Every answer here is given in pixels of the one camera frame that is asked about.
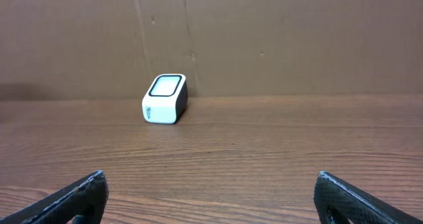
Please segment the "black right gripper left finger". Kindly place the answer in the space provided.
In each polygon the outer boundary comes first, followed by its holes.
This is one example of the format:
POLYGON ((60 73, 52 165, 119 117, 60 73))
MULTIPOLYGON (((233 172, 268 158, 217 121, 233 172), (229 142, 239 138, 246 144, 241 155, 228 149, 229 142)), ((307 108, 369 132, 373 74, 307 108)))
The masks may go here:
POLYGON ((100 223, 108 184, 97 170, 32 205, 1 219, 2 224, 100 223))

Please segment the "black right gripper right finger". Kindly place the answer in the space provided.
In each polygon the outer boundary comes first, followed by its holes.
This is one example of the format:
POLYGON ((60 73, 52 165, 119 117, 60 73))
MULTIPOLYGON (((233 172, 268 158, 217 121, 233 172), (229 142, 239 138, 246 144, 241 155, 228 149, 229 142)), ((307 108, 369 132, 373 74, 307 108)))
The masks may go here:
POLYGON ((316 179, 313 201, 321 223, 422 224, 327 171, 321 171, 316 179))

